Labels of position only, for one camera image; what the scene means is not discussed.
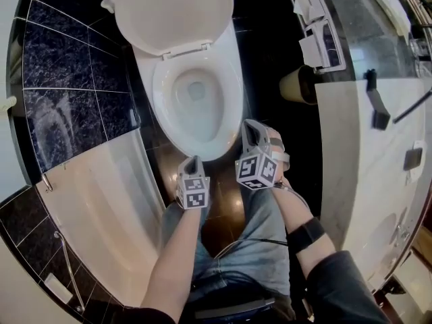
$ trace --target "grab bar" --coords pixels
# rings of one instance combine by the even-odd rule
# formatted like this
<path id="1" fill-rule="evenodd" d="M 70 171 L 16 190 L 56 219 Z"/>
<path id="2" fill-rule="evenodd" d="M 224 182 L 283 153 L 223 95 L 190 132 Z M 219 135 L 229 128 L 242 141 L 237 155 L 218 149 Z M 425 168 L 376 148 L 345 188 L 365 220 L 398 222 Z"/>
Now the grab bar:
<path id="1" fill-rule="evenodd" d="M 81 305 L 81 306 L 77 306 L 76 310 L 78 312 L 80 312 L 80 313 L 83 313 L 86 308 L 85 308 L 84 303 L 82 301 L 82 298 L 81 298 L 81 295 L 80 295 L 80 291 L 78 290 L 78 286 L 76 285 L 75 278 L 74 278 L 74 273 L 72 272 L 72 267 L 70 266 L 69 257 L 68 257 L 68 251 L 66 250 L 65 238 L 57 230 L 54 232 L 54 236 L 57 239 L 61 240 L 61 247 L 63 248 L 63 253 L 65 255 L 67 270 L 69 271 L 70 279 L 71 279 L 72 285 L 74 286 L 74 289 L 75 289 L 75 294 L 78 297 L 78 301 L 80 302 L 80 305 Z"/>

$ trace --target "black wristband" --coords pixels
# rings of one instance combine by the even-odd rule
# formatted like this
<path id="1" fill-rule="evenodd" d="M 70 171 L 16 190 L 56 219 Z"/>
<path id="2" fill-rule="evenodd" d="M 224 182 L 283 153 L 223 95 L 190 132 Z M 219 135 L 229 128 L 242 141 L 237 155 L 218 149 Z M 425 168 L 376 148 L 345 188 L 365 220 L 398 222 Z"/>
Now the black wristband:
<path id="1" fill-rule="evenodd" d="M 313 217 L 305 224 L 288 234 L 288 248 L 294 252 L 294 254 L 297 254 L 309 247 L 324 234 L 325 231 L 323 226 L 316 217 Z"/>

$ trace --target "blue jeans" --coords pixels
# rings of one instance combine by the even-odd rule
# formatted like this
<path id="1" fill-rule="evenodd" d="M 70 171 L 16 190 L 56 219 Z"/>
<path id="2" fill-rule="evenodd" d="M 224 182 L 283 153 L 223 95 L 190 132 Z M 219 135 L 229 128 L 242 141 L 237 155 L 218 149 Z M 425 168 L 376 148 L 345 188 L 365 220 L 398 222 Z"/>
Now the blue jeans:
<path id="1" fill-rule="evenodd" d="M 286 242 L 285 225 L 276 200 L 270 190 L 249 191 L 242 188 L 246 227 L 239 237 L 264 238 Z M 163 215 L 163 239 L 166 244 L 178 222 L 182 218 L 183 210 L 177 203 L 167 207 Z M 209 213 L 209 208 L 203 209 L 201 214 L 200 231 Z M 263 287 L 284 296 L 290 295 L 290 258 L 286 246 L 270 244 L 268 242 L 243 241 L 237 243 L 226 255 L 219 260 L 207 252 L 198 235 L 196 245 L 194 274 L 200 278 L 207 278 L 227 271 L 239 271 Z M 189 301 L 195 301 L 213 290 L 226 287 L 229 279 L 217 279 L 205 287 L 191 292 Z"/>

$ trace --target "toilet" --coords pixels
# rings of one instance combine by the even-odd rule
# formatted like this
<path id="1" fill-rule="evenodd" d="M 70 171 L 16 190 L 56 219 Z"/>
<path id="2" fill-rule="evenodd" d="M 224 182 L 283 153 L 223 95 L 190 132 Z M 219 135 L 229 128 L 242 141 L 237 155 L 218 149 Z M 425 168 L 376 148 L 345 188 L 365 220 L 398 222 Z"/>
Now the toilet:
<path id="1" fill-rule="evenodd" d="M 134 49 L 164 133 L 203 161 L 233 145 L 243 116 L 234 0 L 115 0 L 115 19 Z"/>

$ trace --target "white bathtub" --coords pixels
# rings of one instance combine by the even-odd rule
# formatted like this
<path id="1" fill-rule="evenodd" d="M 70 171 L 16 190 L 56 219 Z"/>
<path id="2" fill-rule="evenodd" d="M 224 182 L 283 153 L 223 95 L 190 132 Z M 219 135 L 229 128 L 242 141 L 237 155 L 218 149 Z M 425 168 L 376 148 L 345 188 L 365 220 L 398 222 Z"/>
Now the white bathtub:
<path id="1" fill-rule="evenodd" d="M 140 306 L 159 256 L 165 209 L 139 131 L 51 169 L 39 192 L 91 273 L 126 306 Z"/>

